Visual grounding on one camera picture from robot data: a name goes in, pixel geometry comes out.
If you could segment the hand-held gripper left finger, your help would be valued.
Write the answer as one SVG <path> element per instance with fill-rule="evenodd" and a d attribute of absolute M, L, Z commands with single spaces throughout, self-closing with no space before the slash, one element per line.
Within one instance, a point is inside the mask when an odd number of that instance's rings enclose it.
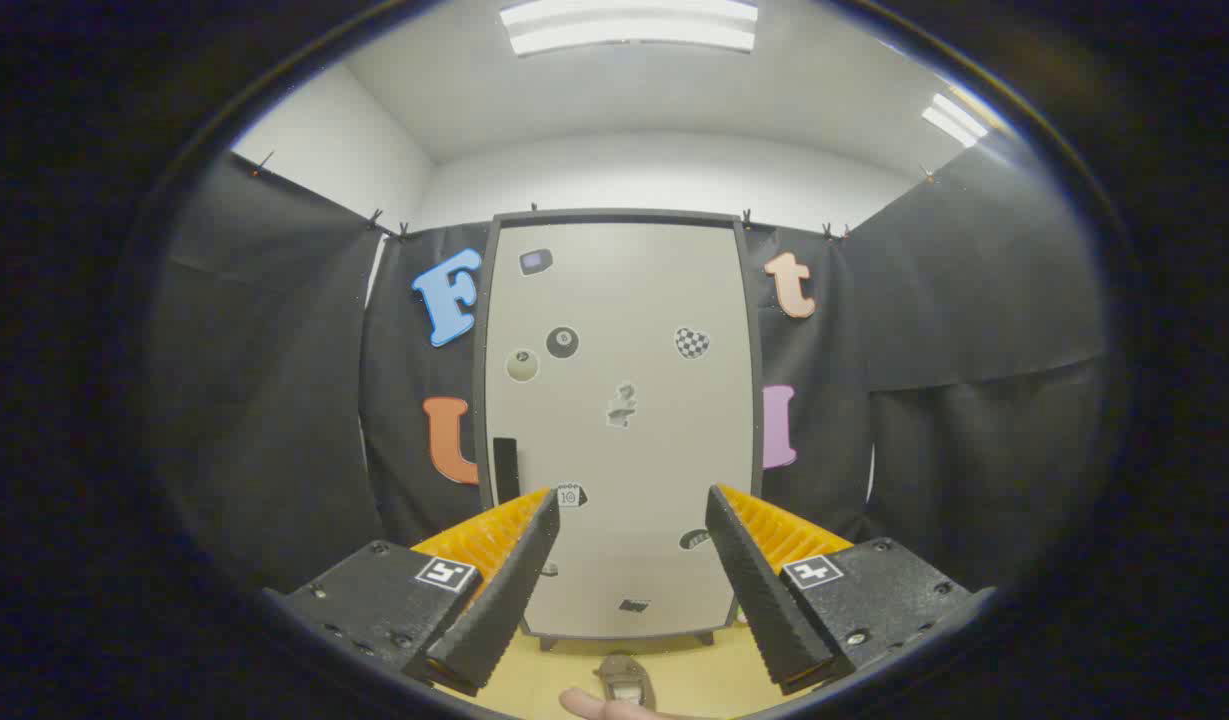
<path fill-rule="evenodd" d="M 372 539 L 308 582 L 267 589 L 299 641 L 385 687 L 476 695 L 524 620 L 558 537 L 554 489 L 504 503 L 414 547 Z"/>

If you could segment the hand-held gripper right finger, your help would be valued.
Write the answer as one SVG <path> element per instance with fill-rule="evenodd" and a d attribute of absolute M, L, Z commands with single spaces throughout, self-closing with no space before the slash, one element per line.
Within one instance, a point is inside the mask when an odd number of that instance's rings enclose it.
<path fill-rule="evenodd" d="M 860 543 L 730 487 L 707 491 L 705 530 L 771 683 L 784 694 L 870 673 L 978 618 L 968 589 L 897 539 Z"/>

